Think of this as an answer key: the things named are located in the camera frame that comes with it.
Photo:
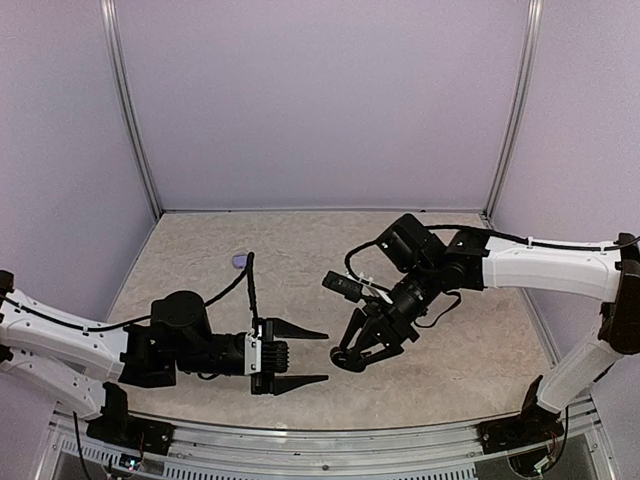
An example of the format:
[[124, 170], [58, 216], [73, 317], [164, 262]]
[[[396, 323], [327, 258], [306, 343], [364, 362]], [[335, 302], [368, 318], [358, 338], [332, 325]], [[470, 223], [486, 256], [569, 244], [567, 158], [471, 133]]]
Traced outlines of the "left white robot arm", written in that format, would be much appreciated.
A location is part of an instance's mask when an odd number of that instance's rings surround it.
[[140, 434], [137, 418], [116, 405], [126, 398], [121, 385], [174, 387], [183, 372], [205, 380], [247, 377], [252, 394], [277, 396], [324, 381], [322, 375], [287, 375], [287, 342], [325, 340], [327, 334], [259, 316], [248, 331], [215, 333], [208, 305], [180, 290], [154, 301], [147, 316], [102, 324], [34, 300], [2, 271], [1, 369], [44, 387], [83, 419], [101, 416], [102, 430], [121, 445]]

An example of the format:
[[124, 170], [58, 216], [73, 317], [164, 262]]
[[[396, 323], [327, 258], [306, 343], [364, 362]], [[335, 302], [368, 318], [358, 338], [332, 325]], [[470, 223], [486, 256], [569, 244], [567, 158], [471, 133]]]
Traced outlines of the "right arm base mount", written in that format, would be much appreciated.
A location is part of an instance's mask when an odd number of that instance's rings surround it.
[[559, 413], [538, 404], [540, 375], [527, 390], [521, 411], [512, 416], [481, 422], [477, 433], [484, 454], [513, 450], [552, 440], [565, 433]]

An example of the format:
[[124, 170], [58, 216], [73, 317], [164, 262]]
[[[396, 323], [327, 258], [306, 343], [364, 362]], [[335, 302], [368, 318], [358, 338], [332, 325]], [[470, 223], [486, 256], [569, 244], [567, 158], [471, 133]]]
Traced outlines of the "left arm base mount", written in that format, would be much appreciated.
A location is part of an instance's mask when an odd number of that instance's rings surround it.
[[168, 422], [131, 415], [127, 393], [110, 382], [103, 384], [104, 405], [100, 415], [87, 422], [90, 438], [112, 445], [166, 456], [174, 437], [175, 426]]

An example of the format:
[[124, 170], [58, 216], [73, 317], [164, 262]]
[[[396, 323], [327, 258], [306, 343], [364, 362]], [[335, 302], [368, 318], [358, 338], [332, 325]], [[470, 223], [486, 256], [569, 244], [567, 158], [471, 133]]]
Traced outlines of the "aluminium frame post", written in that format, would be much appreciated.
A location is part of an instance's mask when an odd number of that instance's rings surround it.
[[145, 199], [154, 221], [158, 222], [164, 213], [164, 209], [147, 159], [128, 82], [116, 2], [114, 0], [101, 0], [100, 10], [125, 132], [131, 146], [134, 164], [140, 177]]
[[488, 222], [492, 222], [496, 216], [499, 201], [506, 186], [508, 171], [512, 163], [519, 130], [524, 117], [531, 77], [535, 65], [543, 8], [543, 0], [530, 0], [528, 2], [525, 32], [514, 93], [499, 151], [498, 163], [483, 209], [484, 217]]

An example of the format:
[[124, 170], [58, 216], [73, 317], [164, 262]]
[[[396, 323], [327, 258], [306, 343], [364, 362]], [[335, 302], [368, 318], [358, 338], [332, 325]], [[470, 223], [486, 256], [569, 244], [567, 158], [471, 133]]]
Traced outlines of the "black earbud charging case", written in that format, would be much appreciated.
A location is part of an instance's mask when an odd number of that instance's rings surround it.
[[340, 369], [345, 369], [347, 363], [347, 354], [339, 347], [331, 349], [329, 354], [331, 362]]

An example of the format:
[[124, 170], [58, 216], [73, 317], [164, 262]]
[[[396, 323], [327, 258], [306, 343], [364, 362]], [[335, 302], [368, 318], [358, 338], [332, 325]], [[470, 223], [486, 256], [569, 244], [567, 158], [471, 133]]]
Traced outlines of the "lilac earbud charging case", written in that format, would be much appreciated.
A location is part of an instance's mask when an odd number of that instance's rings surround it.
[[250, 263], [250, 254], [249, 253], [241, 253], [235, 254], [232, 256], [232, 266], [235, 269], [243, 270]]

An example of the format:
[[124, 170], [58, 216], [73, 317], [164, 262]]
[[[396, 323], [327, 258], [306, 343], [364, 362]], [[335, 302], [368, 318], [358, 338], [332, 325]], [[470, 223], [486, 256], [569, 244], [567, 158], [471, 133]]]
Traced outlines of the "front aluminium rail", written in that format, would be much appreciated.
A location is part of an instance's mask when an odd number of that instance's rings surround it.
[[487, 453], [475, 420], [377, 430], [311, 431], [170, 422], [166, 455], [87, 437], [55, 408], [32, 479], [618, 479], [621, 472], [588, 397], [557, 440]]

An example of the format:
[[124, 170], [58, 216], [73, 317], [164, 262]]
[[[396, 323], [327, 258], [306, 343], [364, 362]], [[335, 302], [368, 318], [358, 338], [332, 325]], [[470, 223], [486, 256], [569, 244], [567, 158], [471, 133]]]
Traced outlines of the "right aluminium frame post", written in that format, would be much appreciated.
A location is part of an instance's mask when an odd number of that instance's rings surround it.
[[535, 65], [543, 8], [543, 0], [530, 0], [528, 2], [525, 32], [514, 93], [499, 151], [498, 163], [483, 209], [484, 217], [488, 222], [492, 222], [496, 216], [499, 201], [506, 186], [508, 171], [512, 163], [519, 130], [524, 117], [531, 77]]

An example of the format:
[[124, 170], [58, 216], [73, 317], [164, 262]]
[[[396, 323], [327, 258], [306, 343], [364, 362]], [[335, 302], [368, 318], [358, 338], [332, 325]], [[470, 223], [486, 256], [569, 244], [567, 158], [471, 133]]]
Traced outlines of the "left aluminium frame post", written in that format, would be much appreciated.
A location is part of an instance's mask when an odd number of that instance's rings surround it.
[[114, 0], [101, 0], [100, 10], [125, 132], [131, 146], [134, 164], [140, 177], [145, 199], [154, 221], [158, 222], [164, 213], [164, 209], [147, 159], [128, 82], [116, 2]]

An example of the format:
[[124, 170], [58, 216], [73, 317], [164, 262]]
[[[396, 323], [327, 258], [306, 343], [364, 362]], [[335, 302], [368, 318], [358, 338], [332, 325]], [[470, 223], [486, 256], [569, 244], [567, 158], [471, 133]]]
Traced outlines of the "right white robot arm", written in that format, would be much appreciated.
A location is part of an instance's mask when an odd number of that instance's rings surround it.
[[594, 298], [601, 303], [601, 325], [530, 386], [511, 423], [512, 436], [531, 444], [619, 359], [638, 354], [637, 238], [620, 234], [614, 242], [550, 242], [460, 226], [444, 243], [436, 234], [439, 229], [405, 214], [373, 240], [403, 275], [392, 289], [353, 272], [326, 275], [326, 288], [365, 304], [355, 309], [339, 345], [331, 350], [335, 366], [361, 373], [403, 353], [404, 342], [419, 337], [419, 318], [441, 294], [515, 287]]

